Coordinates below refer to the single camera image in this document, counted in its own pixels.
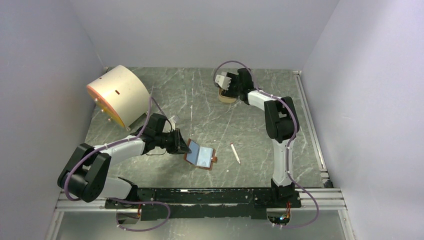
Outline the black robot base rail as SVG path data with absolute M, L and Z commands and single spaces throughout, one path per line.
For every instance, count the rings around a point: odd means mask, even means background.
M 142 221 L 194 218 L 250 217 L 265 220 L 268 210 L 300 208 L 300 193 L 274 199 L 271 187 L 241 188 L 139 188 L 138 204 L 121 203 L 108 198 L 104 207 L 121 213 L 140 213 Z

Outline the brown leather card holder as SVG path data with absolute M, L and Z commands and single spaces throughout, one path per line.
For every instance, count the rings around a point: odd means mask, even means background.
M 216 150 L 212 147 L 200 146 L 192 139 L 187 142 L 189 153 L 185 153 L 183 159 L 196 168 L 212 170 L 213 164 L 218 161 Z

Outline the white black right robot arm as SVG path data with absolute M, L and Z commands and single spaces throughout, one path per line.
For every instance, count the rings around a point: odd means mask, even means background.
M 275 207 L 282 207 L 289 197 L 295 195 L 293 183 L 293 143 L 300 125 L 289 96 L 279 97 L 255 89 L 254 82 L 247 68 L 239 68 L 237 73 L 222 72 L 227 82 L 222 87 L 222 94 L 229 98 L 239 98 L 245 104 L 257 107 L 264 112 L 265 129 L 272 140 L 274 168 L 271 180 L 270 202 Z

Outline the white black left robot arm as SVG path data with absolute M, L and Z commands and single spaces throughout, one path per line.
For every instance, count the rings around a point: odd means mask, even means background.
M 147 155 L 156 148 L 170 155 L 191 153 L 174 121 L 154 113 L 145 125 L 123 139 L 104 145 L 78 145 L 60 173 L 57 185 L 71 201 L 90 203 L 97 198 L 118 199 L 124 207 L 132 208 L 139 200 L 138 186 L 121 177 L 109 177 L 109 168 Z

